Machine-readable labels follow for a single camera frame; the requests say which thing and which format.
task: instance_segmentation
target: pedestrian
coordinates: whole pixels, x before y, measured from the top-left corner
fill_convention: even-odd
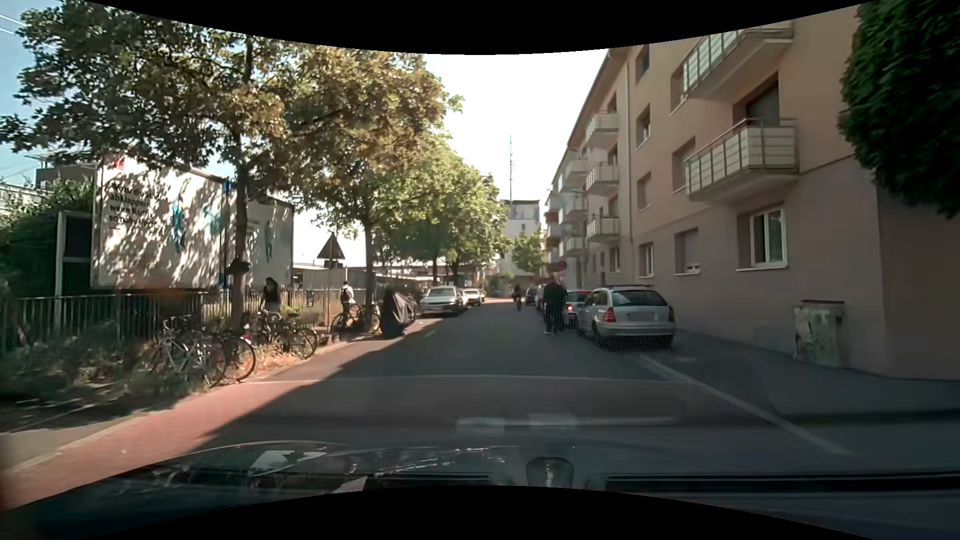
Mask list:
[[[550,277],[550,283],[543,288],[543,321],[546,323],[544,334],[560,333],[564,329],[564,304],[566,288]]]
[[[268,313],[280,313],[280,286],[273,278],[267,278],[260,307]]]
[[[344,286],[340,287],[340,306],[343,307],[347,317],[349,317],[350,308],[354,304],[356,304],[356,301],[353,300],[353,287],[348,282],[344,282]]]

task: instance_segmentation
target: person in dark clothing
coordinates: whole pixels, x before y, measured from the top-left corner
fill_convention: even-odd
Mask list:
[[[380,313],[380,331],[387,339],[394,339],[407,333],[406,328],[413,324],[416,313],[413,302],[393,289],[383,294],[383,311]]]
[[[269,313],[280,313],[280,286],[273,278],[267,278],[263,287],[263,302],[260,306]]]
[[[560,333],[564,329],[564,304],[566,303],[566,288],[550,278],[543,288],[543,321],[546,323],[547,335]]]

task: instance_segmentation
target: balcony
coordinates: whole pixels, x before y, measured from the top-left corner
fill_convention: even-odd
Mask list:
[[[579,223],[586,215],[587,199],[583,195],[574,196],[567,199],[560,210],[560,223],[563,225]]]
[[[580,257],[584,254],[583,238],[568,238],[560,246],[560,257]]]
[[[691,201],[733,203],[796,182],[797,134],[792,120],[744,120],[684,162]]]
[[[596,165],[587,175],[587,195],[609,197],[620,188],[620,174],[617,165]]]
[[[619,240],[619,217],[595,217],[587,222],[587,242],[604,244]]]
[[[561,181],[561,193],[572,193],[584,187],[584,179],[593,166],[589,160],[571,160],[564,167],[564,179]]]
[[[730,101],[769,74],[793,43],[793,21],[700,38],[684,59],[685,97]]]

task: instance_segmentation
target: white window frame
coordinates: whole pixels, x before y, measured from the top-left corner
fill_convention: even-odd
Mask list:
[[[780,213],[780,247],[783,250],[783,260],[778,260],[771,262],[770,261],[770,214],[779,212]],[[763,250],[764,250],[764,260],[765,262],[756,261],[756,241],[755,241],[755,221],[759,216],[763,216]],[[783,211],[783,207],[775,207],[771,209],[766,209],[764,211],[759,211],[750,216],[750,265],[753,268],[769,268],[769,267],[779,267],[786,266],[787,255],[786,255],[786,212]]]
[[[643,274],[640,274],[641,278],[653,278],[654,277],[654,243],[647,242],[645,244],[640,244],[640,268],[643,269]]]
[[[613,246],[610,248],[610,271],[619,272],[620,271],[620,248],[618,246]]]

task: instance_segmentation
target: bicycle wheel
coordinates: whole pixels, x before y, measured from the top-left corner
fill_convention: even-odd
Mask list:
[[[256,351],[253,345],[242,337],[228,335],[221,338],[224,353],[227,355],[227,366],[224,378],[240,382],[253,374],[256,368]]]
[[[290,351],[301,358],[310,358],[313,355],[313,347],[306,335],[298,331],[287,332],[284,337],[284,345],[287,351]]]

